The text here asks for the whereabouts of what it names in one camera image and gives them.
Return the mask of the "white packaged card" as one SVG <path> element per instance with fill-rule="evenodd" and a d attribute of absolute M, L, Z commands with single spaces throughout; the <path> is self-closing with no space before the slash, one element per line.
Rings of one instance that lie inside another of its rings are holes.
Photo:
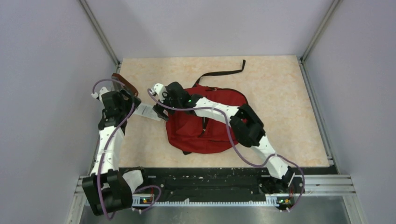
<path fill-rule="evenodd" d="M 140 103 L 139 106 L 134 110 L 133 115 L 142 116 L 148 119 L 161 121 L 162 119 L 158 117 L 157 113 L 153 110 L 152 105 Z"/>

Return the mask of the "red backpack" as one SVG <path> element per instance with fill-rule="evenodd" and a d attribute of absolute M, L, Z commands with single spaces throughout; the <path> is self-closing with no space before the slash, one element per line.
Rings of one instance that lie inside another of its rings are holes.
<path fill-rule="evenodd" d="M 191 95 L 198 94 L 224 105 L 248 104 L 245 95 L 238 90 L 202 86 L 199 82 L 200 78 L 186 91 Z M 165 127 L 169 143 L 181 150 L 184 155 L 191 153 L 215 154 L 232 147 L 225 124 L 210 118 L 176 111 L 169 116 Z"/>

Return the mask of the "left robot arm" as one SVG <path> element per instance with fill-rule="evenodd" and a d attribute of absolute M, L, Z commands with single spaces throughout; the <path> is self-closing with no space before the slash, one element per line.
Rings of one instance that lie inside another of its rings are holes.
<path fill-rule="evenodd" d="M 127 119 L 141 100 L 124 89 L 111 91 L 106 87 L 92 96 L 103 104 L 104 109 L 98 124 L 98 153 L 91 173 L 82 179 L 82 188 L 94 215 L 112 218 L 114 212 L 131 208 L 134 191 L 144 193 L 150 186 L 141 170 L 124 174 L 119 170 Z"/>

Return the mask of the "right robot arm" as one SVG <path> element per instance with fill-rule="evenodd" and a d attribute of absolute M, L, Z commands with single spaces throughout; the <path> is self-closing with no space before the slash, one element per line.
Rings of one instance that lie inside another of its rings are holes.
<path fill-rule="evenodd" d="M 154 111 L 166 122 L 169 143 L 185 154 L 215 154 L 240 144 L 254 150 L 279 192 L 293 185 L 294 172 L 276 156 L 264 124 L 241 92 L 230 88 L 180 83 L 155 84 L 148 94 Z"/>

